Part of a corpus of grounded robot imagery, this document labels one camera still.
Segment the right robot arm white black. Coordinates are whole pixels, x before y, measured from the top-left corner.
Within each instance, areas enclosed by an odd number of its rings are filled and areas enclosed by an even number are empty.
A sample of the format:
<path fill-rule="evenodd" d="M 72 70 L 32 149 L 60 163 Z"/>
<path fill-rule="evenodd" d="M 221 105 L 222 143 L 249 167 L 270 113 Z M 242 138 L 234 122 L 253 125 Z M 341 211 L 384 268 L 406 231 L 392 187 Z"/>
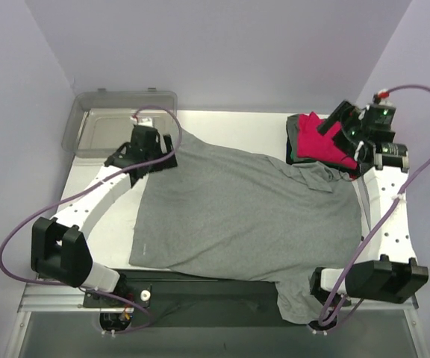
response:
<path fill-rule="evenodd" d="M 315 269 L 306 288 L 315 304 L 324 304 L 333 295 L 336 301 L 346 295 L 401 304 L 429 279 L 428 268 L 418 264 L 411 244 L 402 187 L 410 168 L 408 149 L 394 141 L 391 124 L 395 112 L 385 100 L 364 108 L 342 101 L 317 128 L 325 136 L 340 125 L 332 139 L 358 164 L 367 188 L 371 228 L 348 270 Z"/>

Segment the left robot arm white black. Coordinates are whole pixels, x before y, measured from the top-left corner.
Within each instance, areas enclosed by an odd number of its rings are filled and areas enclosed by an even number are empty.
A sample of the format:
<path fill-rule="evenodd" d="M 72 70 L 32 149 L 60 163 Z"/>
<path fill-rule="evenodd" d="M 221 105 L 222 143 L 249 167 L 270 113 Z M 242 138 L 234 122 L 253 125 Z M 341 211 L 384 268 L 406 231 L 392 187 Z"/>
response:
<path fill-rule="evenodd" d="M 31 228 L 31 269 L 74 288 L 100 291 L 110 307 L 122 305 L 127 289 L 120 274 L 93 260 L 87 239 L 102 216 L 148 173 L 177 166 L 172 138 L 139 128 L 101 165 L 82 196 Z"/>

